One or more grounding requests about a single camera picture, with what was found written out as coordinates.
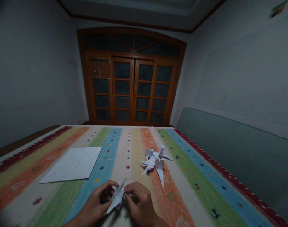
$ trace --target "colorful striped blanket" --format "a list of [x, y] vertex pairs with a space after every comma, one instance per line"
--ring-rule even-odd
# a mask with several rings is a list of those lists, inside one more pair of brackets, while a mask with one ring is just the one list
[[[145, 147], [174, 161], [142, 175]], [[88, 180], [38, 184], [70, 147], [102, 147]], [[107, 180], [139, 181], [170, 226], [288, 226], [206, 152], [174, 128], [64, 125], [0, 158], [0, 220], [5, 226], [62, 226]], [[131, 226], [123, 203], [97, 226]]]

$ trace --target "origami crane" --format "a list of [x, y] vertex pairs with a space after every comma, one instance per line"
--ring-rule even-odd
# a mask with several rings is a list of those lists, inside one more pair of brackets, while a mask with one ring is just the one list
[[161, 180], [161, 185], [164, 188], [164, 176], [163, 176], [164, 160], [172, 161], [172, 159], [167, 155], [163, 154], [163, 151], [165, 149], [163, 145], [159, 153], [154, 152], [153, 149], [151, 150], [149, 150], [148, 148], [145, 149], [146, 149], [145, 150], [146, 162], [141, 161], [142, 164], [146, 167], [143, 174], [147, 173], [148, 170], [152, 170], [154, 167], [156, 167], [156, 170]]
[[112, 204], [110, 205], [110, 207], [106, 211], [106, 214], [109, 214], [114, 208], [120, 209], [121, 204], [122, 204], [123, 194], [124, 194], [123, 185], [125, 183], [125, 180], [126, 180], [126, 178], [124, 179], [122, 184], [119, 183], [120, 186], [118, 187], [118, 189], [113, 194], [113, 196], [111, 198]]

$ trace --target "red stripe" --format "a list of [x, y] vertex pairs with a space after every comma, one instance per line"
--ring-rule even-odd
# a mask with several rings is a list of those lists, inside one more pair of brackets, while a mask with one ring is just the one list
[[50, 134], [49, 136], [43, 138], [42, 140], [38, 141], [37, 143], [34, 143], [33, 145], [29, 146], [28, 148], [24, 149], [23, 151], [20, 151], [19, 153], [7, 158], [6, 160], [0, 162], [0, 173], [8, 169], [13, 164], [17, 163], [21, 159], [25, 158], [26, 156], [29, 156], [31, 153], [36, 151], [37, 149], [41, 148], [43, 145], [47, 144], [51, 140], [53, 140], [55, 137], [58, 137], [65, 131], [69, 130], [70, 126], [65, 126], [58, 131], [54, 132], [53, 134]]
[[258, 210], [263, 213], [269, 221], [275, 226], [288, 226], [288, 223], [282, 219], [274, 210], [272, 210], [264, 201], [257, 195], [251, 192], [245, 185], [243, 185], [236, 177], [228, 172], [202, 148], [195, 144], [191, 139], [185, 136], [182, 132], [174, 129], [186, 142], [189, 143], [197, 152], [199, 152], [207, 162], [209, 162], [218, 172], [224, 176], [243, 196], [245, 196]]

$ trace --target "yellow stripe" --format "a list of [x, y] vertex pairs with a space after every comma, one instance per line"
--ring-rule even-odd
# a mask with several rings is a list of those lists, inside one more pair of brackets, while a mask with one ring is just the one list
[[131, 130], [132, 135], [132, 182], [138, 181], [143, 184], [146, 188], [148, 188], [151, 192], [151, 199], [153, 201], [153, 206], [157, 209], [157, 205], [155, 204], [156, 199], [154, 198], [153, 187], [151, 185], [151, 179], [149, 175], [146, 173], [142, 175], [144, 172], [144, 168], [142, 167], [141, 161], [146, 161], [145, 157], [145, 147], [142, 142], [141, 131], [138, 128], [133, 128]]
[[56, 137], [43, 147], [39, 148], [29, 156], [25, 157], [21, 161], [15, 163], [11, 167], [9, 167], [7, 170], [0, 173], [0, 189], [10, 180], [14, 179], [16, 176], [18, 176], [20, 173], [22, 173], [24, 170], [26, 170], [29, 166], [31, 166], [35, 161], [39, 160], [41, 157], [49, 153], [54, 147], [59, 145], [61, 142], [63, 142], [68, 136], [74, 134], [79, 127], [73, 127], [60, 136]]

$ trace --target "glass pane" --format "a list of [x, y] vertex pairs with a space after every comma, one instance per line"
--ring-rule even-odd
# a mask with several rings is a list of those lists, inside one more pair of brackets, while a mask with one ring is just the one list
[[139, 49], [147, 44], [152, 43], [153, 41], [155, 41], [152, 38], [148, 38], [148, 37], [143, 37], [143, 36], [136, 36], [135, 37], [135, 49]]
[[97, 120], [110, 120], [110, 111], [109, 110], [96, 110]]
[[164, 111], [166, 106], [166, 99], [154, 99], [153, 110]]
[[117, 121], [129, 121], [129, 111], [117, 110], [116, 118], [117, 118]]
[[164, 42], [155, 43], [143, 50], [140, 50], [139, 54], [179, 57], [180, 48]]
[[139, 66], [139, 80], [152, 80], [153, 66], [140, 65]]
[[108, 93], [108, 80], [107, 79], [93, 79], [94, 92]]
[[170, 82], [172, 67], [158, 66], [157, 81]]
[[148, 110], [148, 107], [149, 107], [149, 99], [147, 99], [147, 98], [138, 98], [137, 109]]
[[126, 78], [130, 77], [130, 63], [118, 63], [115, 62], [115, 78]]
[[95, 95], [96, 108], [106, 107], [109, 108], [109, 96]]
[[163, 113], [151, 113], [150, 123], [163, 123]]
[[116, 94], [129, 95], [129, 81], [116, 80]]
[[125, 44], [126, 46], [128, 46], [130, 49], [133, 49], [134, 36], [132, 36], [132, 35], [114, 35], [114, 37], [117, 40], [119, 40], [120, 42], [122, 42], [123, 44]]
[[129, 109], [129, 97], [116, 97], [116, 108], [117, 109]]
[[139, 82], [138, 95], [150, 96], [151, 83]]
[[84, 47], [86, 49], [104, 49], [129, 52], [128, 49], [114, 41], [107, 35], [84, 36]]
[[167, 97], [169, 84], [157, 84], [154, 90], [155, 97]]
[[137, 117], [135, 120], [139, 122], [147, 122], [147, 115], [148, 112], [137, 112]]

